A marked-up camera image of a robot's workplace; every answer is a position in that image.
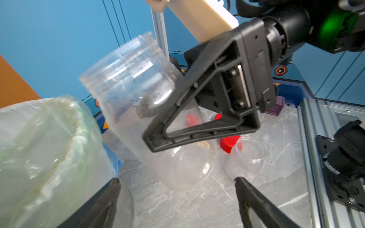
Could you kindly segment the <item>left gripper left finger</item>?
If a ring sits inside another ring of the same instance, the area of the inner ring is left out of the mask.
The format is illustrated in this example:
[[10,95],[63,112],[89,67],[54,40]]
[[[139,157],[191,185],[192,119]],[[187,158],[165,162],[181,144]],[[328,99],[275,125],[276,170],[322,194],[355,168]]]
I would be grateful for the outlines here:
[[59,228],[111,228],[113,226],[121,184],[112,178]]

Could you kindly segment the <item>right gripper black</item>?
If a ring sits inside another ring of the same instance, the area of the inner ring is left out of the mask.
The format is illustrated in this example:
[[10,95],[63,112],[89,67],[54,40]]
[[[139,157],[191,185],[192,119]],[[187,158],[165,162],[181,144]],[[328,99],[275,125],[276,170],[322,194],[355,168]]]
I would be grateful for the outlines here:
[[[184,54],[189,70],[162,105],[143,140],[156,153],[174,147],[253,133],[276,102],[265,23],[255,18],[203,42]],[[189,102],[222,117],[181,130],[168,131]]]

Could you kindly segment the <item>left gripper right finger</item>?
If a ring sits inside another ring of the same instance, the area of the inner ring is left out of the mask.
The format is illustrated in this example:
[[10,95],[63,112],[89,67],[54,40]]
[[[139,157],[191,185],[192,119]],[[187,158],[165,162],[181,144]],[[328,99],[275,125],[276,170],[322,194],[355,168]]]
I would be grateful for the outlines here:
[[240,217],[245,228],[298,228],[259,190],[243,177],[235,178]]

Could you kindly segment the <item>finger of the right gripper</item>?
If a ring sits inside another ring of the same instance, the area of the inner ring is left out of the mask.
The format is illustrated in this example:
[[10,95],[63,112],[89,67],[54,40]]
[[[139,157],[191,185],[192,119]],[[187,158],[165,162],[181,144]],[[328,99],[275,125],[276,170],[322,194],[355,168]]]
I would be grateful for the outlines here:
[[179,71],[179,74],[175,73],[173,75],[173,73],[169,73],[168,79],[162,79],[161,73],[156,75],[159,76],[159,80],[153,84],[147,95],[143,97],[138,105],[135,106],[136,113],[139,118],[154,117],[160,109],[159,106],[167,100],[178,85],[178,82],[182,80],[183,72],[177,58],[170,59],[170,62],[174,65],[177,71]]

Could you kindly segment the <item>red lid of back jar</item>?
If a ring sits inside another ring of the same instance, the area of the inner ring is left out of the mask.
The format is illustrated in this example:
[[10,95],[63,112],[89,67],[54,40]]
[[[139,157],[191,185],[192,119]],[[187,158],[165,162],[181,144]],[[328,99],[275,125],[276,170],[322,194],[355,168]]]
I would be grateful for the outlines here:
[[196,125],[200,125],[200,124],[201,124],[201,120],[197,115],[195,115],[193,113],[190,113],[187,115],[186,125],[188,128],[196,126]]

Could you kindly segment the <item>red lid of jar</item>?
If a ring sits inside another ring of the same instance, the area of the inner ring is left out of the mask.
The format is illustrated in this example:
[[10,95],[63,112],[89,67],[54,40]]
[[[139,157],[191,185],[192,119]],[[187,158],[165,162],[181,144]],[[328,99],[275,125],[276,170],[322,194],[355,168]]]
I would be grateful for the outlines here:
[[217,114],[216,116],[215,116],[215,120],[219,120],[219,119],[221,119],[222,118],[222,113],[220,113],[220,114]]
[[195,115],[193,113],[190,113],[187,115],[186,125],[188,128],[196,126],[196,125],[200,125],[200,124],[201,124],[201,120],[197,115]]
[[224,137],[220,140],[220,147],[227,153],[230,154],[232,148],[235,146],[237,141],[240,139],[240,136],[230,136]]

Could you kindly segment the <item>peanut jar back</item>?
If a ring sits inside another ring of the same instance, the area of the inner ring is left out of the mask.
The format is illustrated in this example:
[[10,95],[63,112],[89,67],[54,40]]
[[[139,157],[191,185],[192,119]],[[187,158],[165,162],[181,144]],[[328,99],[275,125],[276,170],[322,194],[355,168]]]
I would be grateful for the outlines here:
[[203,183],[216,163],[211,142],[200,141],[153,153],[142,135],[152,118],[139,118],[135,106],[153,84],[179,71],[163,54],[151,32],[140,35],[102,58],[80,80],[98,101],[114,134],[173,191],[187,191]]

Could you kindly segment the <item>peanut jar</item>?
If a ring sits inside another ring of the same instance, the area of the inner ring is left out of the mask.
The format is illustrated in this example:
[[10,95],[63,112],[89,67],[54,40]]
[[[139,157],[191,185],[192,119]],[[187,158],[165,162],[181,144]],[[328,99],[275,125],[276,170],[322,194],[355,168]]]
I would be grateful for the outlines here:
[[200,141],[153,153],[142,135],[152,118],[139,118],[135,106],[153,84],[179,71],[163,54],[151,32],[140,35],[102,58],[80,80],[98,101],[114,134],[173,191],[187,191],[203,183],[216,163],[211,142]]
[[243,177],[252,180],[264,165],[269,146],[266,138],[250,135],[238,139],[225,163],[225,172],[231,180]]

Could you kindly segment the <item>red lid of front jar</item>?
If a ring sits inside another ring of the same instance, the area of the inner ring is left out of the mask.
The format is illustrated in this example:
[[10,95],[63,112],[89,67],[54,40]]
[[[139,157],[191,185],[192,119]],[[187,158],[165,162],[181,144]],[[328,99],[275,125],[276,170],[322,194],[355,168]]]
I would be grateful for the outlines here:
[[222,118],[222,113],[220,113],[220,114],[217,114],[216,116],[215,116],[215,120],[219,120],[219,119],[221,119]]

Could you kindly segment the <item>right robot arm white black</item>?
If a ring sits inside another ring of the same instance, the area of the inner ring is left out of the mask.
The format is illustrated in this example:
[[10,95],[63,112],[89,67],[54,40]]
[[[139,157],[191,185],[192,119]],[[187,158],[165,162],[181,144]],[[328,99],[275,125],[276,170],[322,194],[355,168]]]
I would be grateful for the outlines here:
[[364,1],[236,1],[237,19],[217,1],[149,1],[169,8],[199,41],[189,69],[143,134],[156,153],[253,133],[276,103],[272,69],[308,43],[329,53],[365,49]]

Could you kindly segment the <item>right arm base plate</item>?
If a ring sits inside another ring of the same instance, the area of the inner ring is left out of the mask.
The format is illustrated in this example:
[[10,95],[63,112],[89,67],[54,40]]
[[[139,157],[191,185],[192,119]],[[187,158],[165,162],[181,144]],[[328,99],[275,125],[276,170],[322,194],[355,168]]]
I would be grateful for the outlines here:
[[315,137],[327,194],[332,201],[365,211],[365,123],[348,122],[335,135]]

